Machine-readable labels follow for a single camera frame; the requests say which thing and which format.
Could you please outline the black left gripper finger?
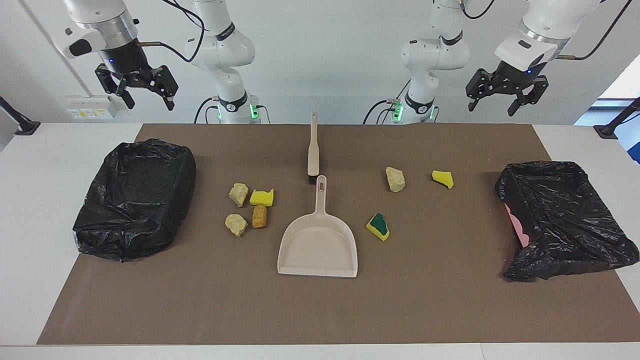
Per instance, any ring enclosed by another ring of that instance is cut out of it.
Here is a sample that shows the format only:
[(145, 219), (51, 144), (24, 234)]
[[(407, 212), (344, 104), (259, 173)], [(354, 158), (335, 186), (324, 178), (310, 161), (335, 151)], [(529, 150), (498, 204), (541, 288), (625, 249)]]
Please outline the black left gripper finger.
[(531, 84), (527, 86), (524, 84), (512, 85), (510, 91), (516, 98), (507, 109), (508, 116), (513, 117), (519, 109), (526, 105), (537, 104), (548, 86), (549, 83), (546, 75), (537, 76)]
[(468, 111), (473, 112), (480, 100), (494, 95), (495, 74), (485, 69), (477, 69), (466, 85), (466, 96), (469, 98)]

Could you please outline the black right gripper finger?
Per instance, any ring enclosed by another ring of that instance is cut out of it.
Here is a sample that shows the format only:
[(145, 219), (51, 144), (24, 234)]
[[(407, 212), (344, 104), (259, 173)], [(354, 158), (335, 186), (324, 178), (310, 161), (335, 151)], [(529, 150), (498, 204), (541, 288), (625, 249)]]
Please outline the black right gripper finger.
[(121, 98), (129, 110), (134, 109), (136, 103), (130, 92), (127, 90), (128, 85), (126, 78), (122, 78), (119, 80), (119, 83), (116, 83), (114, 80), (114, 74), (108, 70), (105, 64), (99, 64), (94, 69), (94, 73), (106, 94), (115, 95)]
[(178, 93), (179, 85), (166, 65), (151, 68), (150, 91), (160, 96), (168, 111), (175, 107), (174, 97)]

